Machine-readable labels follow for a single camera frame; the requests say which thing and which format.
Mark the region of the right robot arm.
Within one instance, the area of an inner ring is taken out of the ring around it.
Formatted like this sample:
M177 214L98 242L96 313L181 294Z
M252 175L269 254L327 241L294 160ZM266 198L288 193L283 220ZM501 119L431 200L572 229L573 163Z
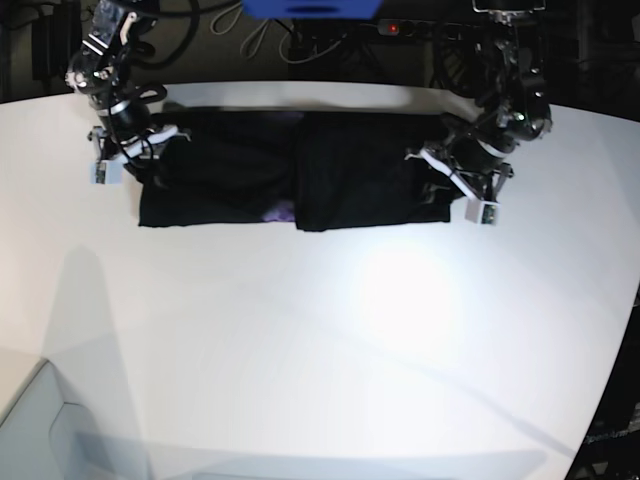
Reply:
M174 124L158 124L151 103L166 99L158 82L137 86L131 70L163 69L181 57L194 39L201 17L208 12L198 1L184 11L166 11L158 1L100 1L80 49L69 60L66 84L87 97L101 124L92 128L89 140L97 152L95 174L117 168L136 173L158 160L175 138L189 141L191 132ZM188 19L187 33L176 50L161 62L150 63L152 54L141 37L162 19Z

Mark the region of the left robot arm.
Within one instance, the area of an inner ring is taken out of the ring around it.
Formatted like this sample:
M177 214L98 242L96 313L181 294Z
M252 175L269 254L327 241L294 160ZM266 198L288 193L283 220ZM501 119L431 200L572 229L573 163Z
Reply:
M432 30L435 80L473 101L468 120L439 114L442 139L428 140L409 159L426 163L423 200L465 197L494 203L514 171L508 157L553 125L544 77L543 1L452 1Z

